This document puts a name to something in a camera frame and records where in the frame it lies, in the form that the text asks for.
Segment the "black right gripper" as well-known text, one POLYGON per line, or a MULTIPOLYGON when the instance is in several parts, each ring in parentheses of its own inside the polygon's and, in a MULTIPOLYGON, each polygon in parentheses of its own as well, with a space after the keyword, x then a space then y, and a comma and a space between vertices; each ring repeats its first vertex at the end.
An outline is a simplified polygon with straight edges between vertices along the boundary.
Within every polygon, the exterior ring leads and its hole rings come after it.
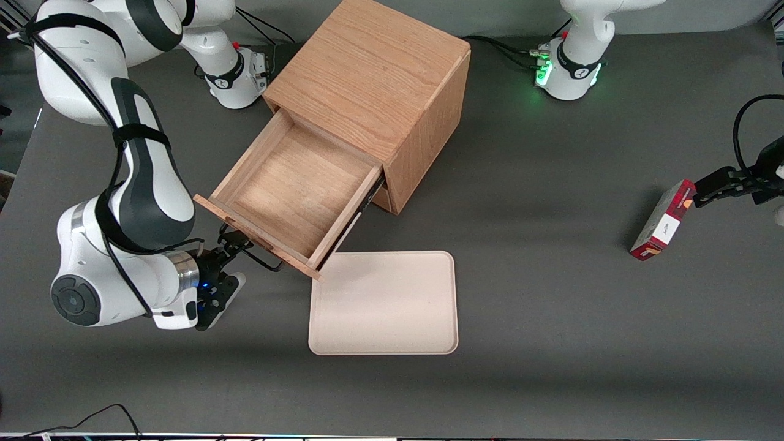
POLYGON ((244 287, 246 275, 225 273, 224 267, 232 262, 232 255, 244 253, 253 246, 243 233, 226 233, 225 249, 216 247, 194 258, 199 270, 196 330, 213 327, 244 287))

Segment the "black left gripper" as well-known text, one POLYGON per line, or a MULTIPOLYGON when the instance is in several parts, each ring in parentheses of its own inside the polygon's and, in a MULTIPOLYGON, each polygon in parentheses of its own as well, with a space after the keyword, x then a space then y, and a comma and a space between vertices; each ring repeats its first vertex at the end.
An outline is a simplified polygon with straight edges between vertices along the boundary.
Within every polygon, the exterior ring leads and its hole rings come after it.
POLYGON ((764 147, 757 156, 752 167, 756 179, 750 178, 742 170, 722 167, 695 182, 694 205, 696 208, 702 208, 711 201, 722 198, 722 193, 727 191, 730 195, 753 194, 752 199, 756 205, 782 197, 783 179, 777 173, 782 165, 783 136, 764 147))

